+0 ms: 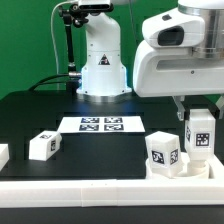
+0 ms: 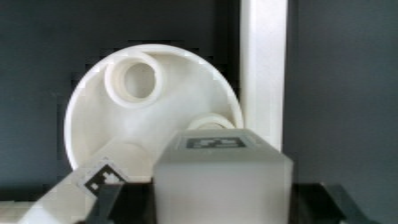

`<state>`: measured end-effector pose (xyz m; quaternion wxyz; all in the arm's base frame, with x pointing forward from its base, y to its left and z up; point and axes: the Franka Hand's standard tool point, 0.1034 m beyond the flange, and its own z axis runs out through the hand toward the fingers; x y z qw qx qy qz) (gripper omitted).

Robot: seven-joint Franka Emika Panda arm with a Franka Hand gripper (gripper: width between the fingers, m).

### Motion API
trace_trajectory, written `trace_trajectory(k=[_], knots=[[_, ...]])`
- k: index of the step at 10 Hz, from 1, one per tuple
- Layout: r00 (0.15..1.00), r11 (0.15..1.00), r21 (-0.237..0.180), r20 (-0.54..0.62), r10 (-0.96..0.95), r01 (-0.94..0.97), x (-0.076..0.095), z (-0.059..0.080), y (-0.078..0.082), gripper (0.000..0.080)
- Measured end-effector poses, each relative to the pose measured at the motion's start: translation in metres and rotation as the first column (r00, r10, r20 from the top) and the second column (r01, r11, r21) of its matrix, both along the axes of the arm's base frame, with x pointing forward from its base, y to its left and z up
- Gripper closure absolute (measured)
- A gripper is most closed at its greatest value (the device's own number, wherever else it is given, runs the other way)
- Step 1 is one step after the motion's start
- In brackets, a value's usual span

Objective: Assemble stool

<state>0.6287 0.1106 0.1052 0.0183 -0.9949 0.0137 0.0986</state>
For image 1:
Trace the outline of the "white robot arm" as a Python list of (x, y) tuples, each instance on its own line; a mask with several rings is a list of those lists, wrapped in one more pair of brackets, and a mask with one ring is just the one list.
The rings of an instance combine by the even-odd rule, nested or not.
[[(87, 64), (82, 70), (86, 96), (106, 97), (125, 81), (118, 73), (119, 32), (105, 15), (115, 0), (79, 0), (88, 14)], [(187, 95), (224, 94), (224, 0), (178, 0), (170, 11), (146, 19), (134, 60), (133, 88), (140, 97), (171, 96), (177, 116), (187, 118)]]

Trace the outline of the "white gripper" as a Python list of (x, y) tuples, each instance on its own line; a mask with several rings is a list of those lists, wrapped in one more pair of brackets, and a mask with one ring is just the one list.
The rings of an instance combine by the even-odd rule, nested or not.
[[(224, 10), (172, 9), (146, 19), (137, 48), (133, 88), (141, 97), (173, 96), (180, 121), (186, 95), (224, 93)], [(224, 94), (215, 118), (224, 118)]]

